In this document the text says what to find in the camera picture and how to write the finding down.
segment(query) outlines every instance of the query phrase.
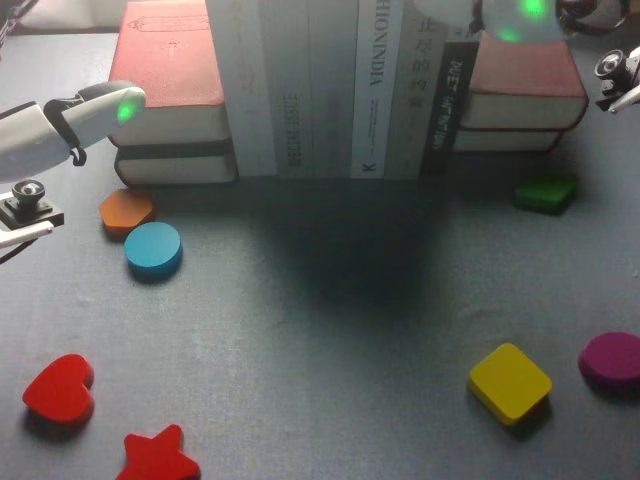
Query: green light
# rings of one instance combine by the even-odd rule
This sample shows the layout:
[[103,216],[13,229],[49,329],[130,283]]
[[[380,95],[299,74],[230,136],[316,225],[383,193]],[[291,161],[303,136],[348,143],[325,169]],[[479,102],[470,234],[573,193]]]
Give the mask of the green light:
[[543,18],[549,15],[547,0],[521,0],[520,11],[530,19]]
[[510,28],[503,28],[502,30],[500,30],[498,32],[498,38],[503,42],[508,42],[508,43],[518,43],[521,40],[520,35],[518,35],[518,32]]
[[122,102],[118,107],[118,123],[123,124],[127,123],[133,116],[137,113],[136,106],[132,102]]

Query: row of books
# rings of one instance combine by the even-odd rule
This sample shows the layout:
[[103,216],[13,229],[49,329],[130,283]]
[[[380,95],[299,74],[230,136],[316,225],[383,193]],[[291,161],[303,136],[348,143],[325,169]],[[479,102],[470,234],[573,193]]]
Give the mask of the row of books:
[[125,183],[414,179],[548,149],[586,108],[565,43],[480,42],[411,0],[207,3],[127,6],[110,79],[147,109],[112,137]]

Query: blue circle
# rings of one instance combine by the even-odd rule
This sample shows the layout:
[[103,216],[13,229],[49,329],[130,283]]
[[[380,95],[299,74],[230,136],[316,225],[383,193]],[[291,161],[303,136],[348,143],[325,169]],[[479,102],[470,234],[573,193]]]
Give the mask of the blue circle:
[[180,265],[180,234],[171,225],[151,222],[140,225],[124,242],[131,269],[146,277],[168,277]]

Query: yellow block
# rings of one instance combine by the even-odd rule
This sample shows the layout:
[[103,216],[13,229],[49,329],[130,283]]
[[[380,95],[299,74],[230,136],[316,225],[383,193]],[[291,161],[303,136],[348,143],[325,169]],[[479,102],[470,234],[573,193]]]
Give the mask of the yellow block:
[[551,379],[505,343],[471,370],[469,388],[502,423],[513,425],[549,394]]

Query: table surface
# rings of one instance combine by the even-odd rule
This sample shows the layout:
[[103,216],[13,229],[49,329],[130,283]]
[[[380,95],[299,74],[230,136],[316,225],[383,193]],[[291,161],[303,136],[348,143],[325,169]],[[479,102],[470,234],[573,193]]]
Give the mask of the table surface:
[[[572,43],[592,99],[596,60],[638,32]],[[115,42],[8,39],[0,111],[105,80]],[[115,478],[125,435],[178,423],[203,479],[637,478],[640,405],[593,393],[577,357],[602,332],[640,332],[639,122],[592,104],[550,157],[581,178],[558,218],[510,204],[539,156],[458,158],[420,183],[153,192],[185,252],[157,285],[102,232],[98,205],[121,184],[114,148],[95,145],[85,167],[39,177],[67,224],[1,267],[0,476]],[[503,342],[554,381],[526,431],[466,388]],[[96,410],[55,439],[21,395],[68,352],[95,369]]]

